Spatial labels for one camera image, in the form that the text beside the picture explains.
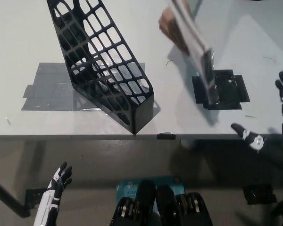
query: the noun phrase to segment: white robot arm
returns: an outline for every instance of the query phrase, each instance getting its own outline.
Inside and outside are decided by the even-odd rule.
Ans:
[[[63,163],[52,177],[46,192],[43,194],[33,226],[55,226],[59,211],[60,199],[67,185],[72,181],[72,167],[66,169]]]

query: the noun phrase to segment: tabletop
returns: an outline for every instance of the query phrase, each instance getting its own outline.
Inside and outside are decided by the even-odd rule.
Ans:
[[[242,75],[250,103],[208,111],[195,102],[189,60],[158,28],[166,0],[103,0],[155,92],[154,118],[133,136],[102,111],[25,110],[40,65],[64,62],[46,0],[0,1],[0,138],[237,138],[233,122],[281,133],[275,80],[283,68],[283,0],[190,0],[216,69]]]

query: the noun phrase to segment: black mesh file holder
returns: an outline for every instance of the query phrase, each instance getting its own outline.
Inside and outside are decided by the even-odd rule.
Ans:
[[[153,117],[153,88],[103,2],[94,1],[47,4],[74,89],[136,134]]]

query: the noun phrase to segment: metal bar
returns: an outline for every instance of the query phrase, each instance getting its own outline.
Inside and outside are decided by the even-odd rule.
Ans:
[[[26,208],[24,205],[22,205],[1,185],[0,185],[0,200],[21,218],[26,218],[30,216],[29,209]]]

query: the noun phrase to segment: floor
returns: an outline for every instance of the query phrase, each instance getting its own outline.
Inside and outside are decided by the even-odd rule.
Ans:
[[[214,226],[281,225],[272,206],[248,206],[241,187],[271,182],[283,198],[283,174],[238,141],[200,142],[193,152],[179,141],[0,142],[0,183],[19,200],[26,188],[46,187],[64,161],[73,183],[63,194],[58,225],[107,225],[116,206],[115,186],[124,178],[179,175],[199,192]],[[0,202],[0,226],[32,226]]]

